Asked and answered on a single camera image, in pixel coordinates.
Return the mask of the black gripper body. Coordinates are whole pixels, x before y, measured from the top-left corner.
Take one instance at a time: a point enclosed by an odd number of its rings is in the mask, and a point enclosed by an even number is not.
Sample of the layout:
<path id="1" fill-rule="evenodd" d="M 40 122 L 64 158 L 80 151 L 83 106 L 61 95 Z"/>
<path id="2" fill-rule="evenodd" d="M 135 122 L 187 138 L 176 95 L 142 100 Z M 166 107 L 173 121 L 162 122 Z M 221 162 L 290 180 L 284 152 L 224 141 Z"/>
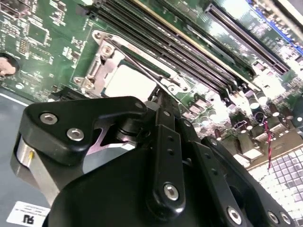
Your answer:
<path id="1" fill-rule="evenodd" d="M 181 142 L 148 142 L 84 174 L 20 140 L 25 181 L 45 194 L 45 227 L 215 227 L 202 178 Z"/>

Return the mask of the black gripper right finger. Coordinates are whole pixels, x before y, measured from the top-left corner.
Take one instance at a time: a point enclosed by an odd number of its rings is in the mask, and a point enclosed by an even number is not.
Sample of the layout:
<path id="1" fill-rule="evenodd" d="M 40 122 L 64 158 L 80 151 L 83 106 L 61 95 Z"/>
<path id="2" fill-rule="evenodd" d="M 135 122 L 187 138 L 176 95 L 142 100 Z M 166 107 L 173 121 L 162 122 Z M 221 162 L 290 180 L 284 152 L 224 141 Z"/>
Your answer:
<path id="1" fill-rule="evenodd" d="M 212 137 L 200 140 L 192 124 L 180 117 L 178 105 L 164 95 L 165 110 L 181 136 L 183 153 L 209 193 L 209 217 L 216 227 L 293 227 L 286 210 Z"/>

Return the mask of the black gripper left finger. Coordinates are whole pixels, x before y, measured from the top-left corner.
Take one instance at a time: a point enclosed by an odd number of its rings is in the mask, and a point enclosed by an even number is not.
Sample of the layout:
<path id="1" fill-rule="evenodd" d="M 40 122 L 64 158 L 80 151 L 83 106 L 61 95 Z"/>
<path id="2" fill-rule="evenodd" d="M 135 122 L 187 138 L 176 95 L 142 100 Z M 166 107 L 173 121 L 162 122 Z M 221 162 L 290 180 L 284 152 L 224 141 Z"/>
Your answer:
<path id="1" fill-rule="evenodd" d="M 36 103 L 22 115 L 18 141 L 84 174 L 148 142 L 180 142 L 160 90 L 153 102 L 133 96 Z"/>

